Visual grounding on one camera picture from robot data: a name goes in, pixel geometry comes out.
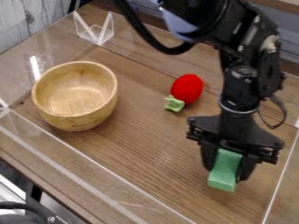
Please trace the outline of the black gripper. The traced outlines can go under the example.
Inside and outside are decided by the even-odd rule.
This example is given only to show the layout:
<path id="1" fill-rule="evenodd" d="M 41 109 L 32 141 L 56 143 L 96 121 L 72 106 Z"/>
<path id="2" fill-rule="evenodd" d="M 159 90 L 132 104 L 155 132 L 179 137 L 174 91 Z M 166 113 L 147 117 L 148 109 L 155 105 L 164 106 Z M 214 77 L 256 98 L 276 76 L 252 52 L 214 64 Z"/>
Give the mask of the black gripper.
<path id="1" fill-rule="evenodd" d="M 276 163 L 284 142 L 258 126 L 252 115 L 223 112 L 212 116 L 192 116 L 187 123 L 187 138 L 200 146 L 202 163 L 208 171 L 219 148 L 244 156 L 239 163 L 238 181 L 250 178 L 258 163 Z"/>

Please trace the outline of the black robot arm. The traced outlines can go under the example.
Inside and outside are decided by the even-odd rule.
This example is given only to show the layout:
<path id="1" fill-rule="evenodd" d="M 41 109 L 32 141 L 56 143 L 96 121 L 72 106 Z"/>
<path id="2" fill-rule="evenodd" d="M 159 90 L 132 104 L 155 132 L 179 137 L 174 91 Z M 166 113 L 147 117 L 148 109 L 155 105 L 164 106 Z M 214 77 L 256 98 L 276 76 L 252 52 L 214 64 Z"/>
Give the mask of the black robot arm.
<path id="1" fill-rule="evenodd" d="M 246 0 L 158 0 L 172 34 L 192 44 L 208 41 L 219 49 L 223 88 L 220 113 L 187 119 L 187 138 L 200 146 L 207 170 L 220 150 L 242 156 L 236 180 L 251 176 L 256 165 L 278 161 L 284 142 L 258 125 L 260 102 L 276 98 L 286 74 L 280 69 L 276 24 Z"/>

